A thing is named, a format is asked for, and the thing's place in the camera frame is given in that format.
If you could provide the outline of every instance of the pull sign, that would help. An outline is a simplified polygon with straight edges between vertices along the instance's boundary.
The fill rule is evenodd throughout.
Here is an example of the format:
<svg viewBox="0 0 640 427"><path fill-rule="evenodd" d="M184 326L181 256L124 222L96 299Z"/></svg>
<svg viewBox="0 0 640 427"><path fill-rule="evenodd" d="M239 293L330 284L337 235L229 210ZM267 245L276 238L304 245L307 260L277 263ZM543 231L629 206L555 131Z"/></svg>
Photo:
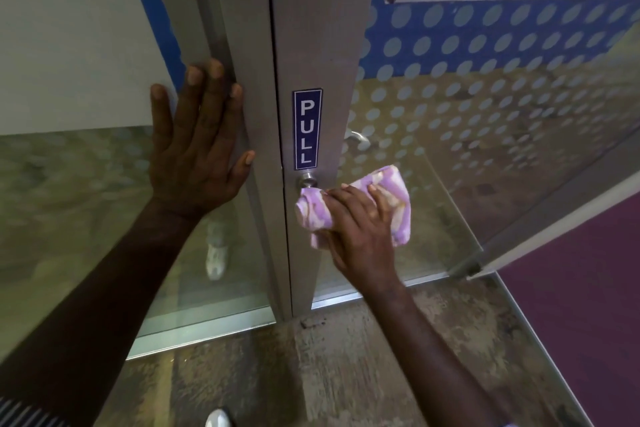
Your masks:
<svg viewBox="0 0 640 427"><path fill-rule="evenodd" d="M318 165L322 89L293 92L293 137L296 141L296 170Z"/></svg>

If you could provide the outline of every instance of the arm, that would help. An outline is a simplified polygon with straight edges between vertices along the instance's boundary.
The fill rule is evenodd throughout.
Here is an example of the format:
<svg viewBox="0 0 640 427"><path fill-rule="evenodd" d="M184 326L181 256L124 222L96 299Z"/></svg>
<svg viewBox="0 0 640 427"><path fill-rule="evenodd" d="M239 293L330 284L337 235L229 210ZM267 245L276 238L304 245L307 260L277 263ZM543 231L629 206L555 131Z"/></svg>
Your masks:
<svg viewBox="0 0 640 427"><path fill-rule="evenodd" d="M165 89L152 86L153 197L98 266L5 359L0 397L73 426L97 418L182 245L206 213L236 196L255 156L246 152L228 171L242 89L233 85L225 99L222 65L212 60L209 74L189 68L175 121Z"/></svg>
<svg viewBox="0 0 640 427"><path fill-rule="evenodd" d="M503 427L508 419L422 314L396 274L391 210L342 185L324 195L334 221L327 233L336 267L363 295L434 427Z"/></svg>

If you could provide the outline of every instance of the worn wooden floor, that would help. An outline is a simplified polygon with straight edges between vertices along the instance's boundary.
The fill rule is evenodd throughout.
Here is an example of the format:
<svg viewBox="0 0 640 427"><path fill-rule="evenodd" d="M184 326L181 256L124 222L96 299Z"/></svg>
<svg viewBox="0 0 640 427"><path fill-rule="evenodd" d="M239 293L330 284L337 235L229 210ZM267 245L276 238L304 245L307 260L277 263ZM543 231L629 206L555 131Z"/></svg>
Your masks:
<svg viewBox="0 0 640 427"><path fill-rule="evenodd" d="M420 308L519 427L586 423L491 278L413 289ZM126 363L99 426L426 425L363 302Z"/></svg>

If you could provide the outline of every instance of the cleaning rag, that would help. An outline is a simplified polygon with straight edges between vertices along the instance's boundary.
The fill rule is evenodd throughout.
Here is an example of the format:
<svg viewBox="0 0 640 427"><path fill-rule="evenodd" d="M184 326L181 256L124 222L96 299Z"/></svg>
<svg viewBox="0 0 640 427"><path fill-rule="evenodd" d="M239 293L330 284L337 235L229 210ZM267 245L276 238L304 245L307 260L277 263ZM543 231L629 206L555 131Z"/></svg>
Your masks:
<svg viewBox="0 0 640 427"><path fill-rule="evenodd" d="M395 165L387 165L351 183L353 187L364 191L367 196L371 197L367 190L369 184L378 186L393 210L391 220L393 246L404 245L409 241L411 234L411 204L400 171ZM304 188L296 203L296 215L300 225L312 232L311 246L327 249L326 239L315 233L318 230L331 230L333 226L331 213L329 213L320 192L320 189L316 187Z"/></svg>

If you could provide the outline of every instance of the white shoe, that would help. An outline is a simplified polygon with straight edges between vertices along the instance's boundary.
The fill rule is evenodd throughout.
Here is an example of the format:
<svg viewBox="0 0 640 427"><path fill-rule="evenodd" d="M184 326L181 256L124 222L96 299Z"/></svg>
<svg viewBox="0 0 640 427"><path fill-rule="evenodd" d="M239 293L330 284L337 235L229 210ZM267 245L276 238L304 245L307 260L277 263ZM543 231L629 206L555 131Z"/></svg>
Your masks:
<svg viewBox="0 0 640 427"><path fill-rule="evenodd" d="M228 246L209 245L207 252L207 275L210 280L220 280L227 270Z"/></svg>
<svg viewBox="0 0 640 427"><path fill-rule="evenodd" d="M218 408L209 414L205 427L232 427L232 423L227 413Z"/></svg>

